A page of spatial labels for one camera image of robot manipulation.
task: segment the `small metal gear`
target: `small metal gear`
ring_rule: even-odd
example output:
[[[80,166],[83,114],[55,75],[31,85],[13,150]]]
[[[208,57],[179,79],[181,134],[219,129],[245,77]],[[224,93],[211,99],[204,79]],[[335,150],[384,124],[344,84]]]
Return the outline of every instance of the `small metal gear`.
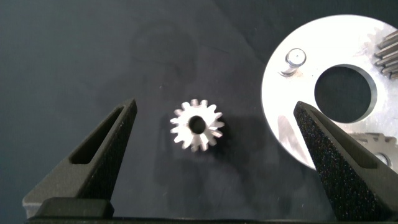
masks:
[[[191,100],[182,103],[183,110],[177,109],[174,111],[178,118],[170,120],[172,124],[177,127],[170,130],[171,133],[177,133],[174,142],[178,143],[184,141],[182,148],[186,149],[192,146],[192,151],[195,152],[201,146],[202,150],[208,149],[208,144],[214,146],[217,142],[214,137],[220,138],[223,133],[218,130],[224,126],[223,122],[217,121],[223,114],[215,113],[216,105],[207,107],[207,100],[202,100],[200,105],[198,100]]]

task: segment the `large round hole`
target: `large round hole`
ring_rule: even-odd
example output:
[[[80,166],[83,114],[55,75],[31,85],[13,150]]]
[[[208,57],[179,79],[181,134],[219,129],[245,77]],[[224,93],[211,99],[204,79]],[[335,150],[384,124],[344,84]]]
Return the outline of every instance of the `large round hole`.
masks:
[[[191,131],[195,134],[203,133],[206,128],[205,121],[199,116],[193,116],[191,119],[189,119],[188,125]]]
[[[364,116],[371,97],[368,81],[352,68],[331,67],[322,73],[315,85],[319,109],[341,123],[351,123]]]

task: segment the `cylindrical pin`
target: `cylindrical pin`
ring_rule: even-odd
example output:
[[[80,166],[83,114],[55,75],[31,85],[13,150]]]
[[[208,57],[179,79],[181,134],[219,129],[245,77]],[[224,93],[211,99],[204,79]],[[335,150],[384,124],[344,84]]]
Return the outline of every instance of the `cylindrical pin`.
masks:
[[[307,56],[302,49],[292,49],[286,55],[286,67],[280,72],[282,75],[290,76],[296,72],[296,70],[305,63]]]

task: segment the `circular metal plate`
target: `circular metal plate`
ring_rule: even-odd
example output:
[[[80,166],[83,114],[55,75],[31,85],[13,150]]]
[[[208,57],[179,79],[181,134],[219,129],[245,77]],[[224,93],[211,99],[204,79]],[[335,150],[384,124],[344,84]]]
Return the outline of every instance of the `circular metal plate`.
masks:
[[[398,137],[398,80],[388,79],[374,66],[377,44],[395,30],[368,17],[330,16],[293,31],[272,54],[262,82],[262,106],[272,132],[298,161],[315,169],[293,116],[294,107],[303,101],[318,108],[315,84],[334,66],[358,71],[368,81],[372,94],[369,109],[361,118],[353,123],[335,123],[347,133]],[[280,71],[292,49],[302,49],[307,58],[293,75],[283,76]]]

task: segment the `gear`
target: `gear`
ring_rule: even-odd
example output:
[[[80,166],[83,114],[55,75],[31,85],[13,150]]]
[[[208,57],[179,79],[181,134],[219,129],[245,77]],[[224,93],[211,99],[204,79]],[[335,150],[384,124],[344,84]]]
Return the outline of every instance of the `gear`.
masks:
[[[198,105],[198,100],[191,100],[182,103],[183,110],[174,111],[178,118],[170,120],[177,127],[170,130],[171,133],[177,133],[174,142],[184,141],[182,148],[186,149],[192,146],[195,152],[201,146],[202,150],[208,149],[208,144],[214,146],[217,142],[214,137],[220,138],[223,133],[218,130],[224,126],[223,122],[217,121],[223,114],[215,113],[216,105],[207,107],[207,100],[202,100]]]
[[[376,56],[380,60],[376,65],[383,67],[381,72],[390,79],[398,78],[398,30],[386,36],[378,47]]]

